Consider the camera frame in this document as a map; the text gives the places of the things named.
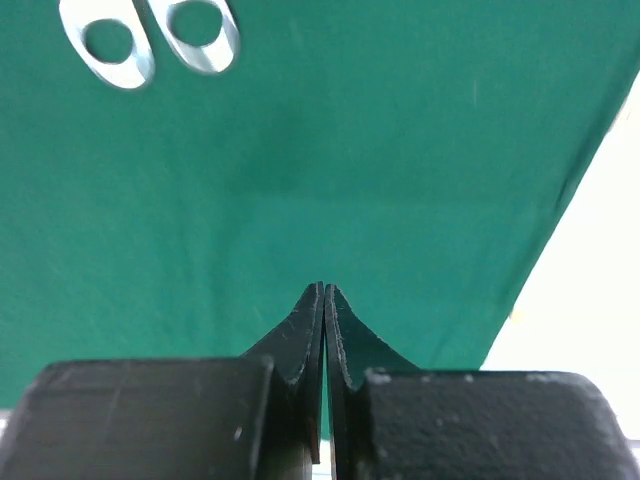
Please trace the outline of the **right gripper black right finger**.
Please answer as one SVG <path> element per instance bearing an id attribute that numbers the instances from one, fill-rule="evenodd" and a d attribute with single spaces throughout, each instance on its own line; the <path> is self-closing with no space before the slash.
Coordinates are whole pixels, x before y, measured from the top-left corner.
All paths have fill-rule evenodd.
<path id="1" fill-rule="evenodd" d="M 337 479 L 635 479 L 601 391 L 568 372 L 424 370 L 325 291 Z"/>

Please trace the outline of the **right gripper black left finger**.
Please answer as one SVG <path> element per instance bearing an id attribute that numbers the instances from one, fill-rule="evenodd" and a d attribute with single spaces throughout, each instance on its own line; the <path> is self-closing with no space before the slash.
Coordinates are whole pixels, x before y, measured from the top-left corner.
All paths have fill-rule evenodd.
<path id="1" fill-rule="evenodd" d="M 1 437 L 5 479 L 308 479 L 320 459 L 324 287 L 236 357 L 45 367 Z"/>

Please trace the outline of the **dark green surgical cloth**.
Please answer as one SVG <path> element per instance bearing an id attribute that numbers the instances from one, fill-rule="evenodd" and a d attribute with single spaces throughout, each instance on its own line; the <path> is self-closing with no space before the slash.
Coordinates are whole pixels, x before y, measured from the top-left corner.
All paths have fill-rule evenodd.
<path id="1" fill-rule="evenodd" d="M 68 359 L 235 356 L 307 285 L 423 368 L 478 368 L 639 70 L 635 1 L 234 1 L 219 76 L 139 10 L 98 80 L 1 5 L 1 405 Z"/>

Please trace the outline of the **silver surgical scissors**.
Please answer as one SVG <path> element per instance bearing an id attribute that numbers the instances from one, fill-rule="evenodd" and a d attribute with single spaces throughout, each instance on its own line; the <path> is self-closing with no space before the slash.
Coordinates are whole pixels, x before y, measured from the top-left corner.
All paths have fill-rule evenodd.
<path id="1" fill-rule="evenodd" d="M 161 33 L 178 59 L 190 69 L 204 75 L 218 75 L 227 70 L 240 51 L 240 31 L 229 4 L 211 0 L 221 15 L 221 26 L 213 41 L 196 46 L 173 33 L 173 20 L 185 1 L 154 0 L 148 3 Z M 61 0 L 59 15 L 66 36 L 85 65 L 104 83 L 121 90 L 137 90 L 149 84 L 155 72 L 151 44 L 132 1 Z M 86 41 L 89 28 L 108 21 L 124 27 L 131 35 L 132 46 L 121 62 L 98 59 Z"/>

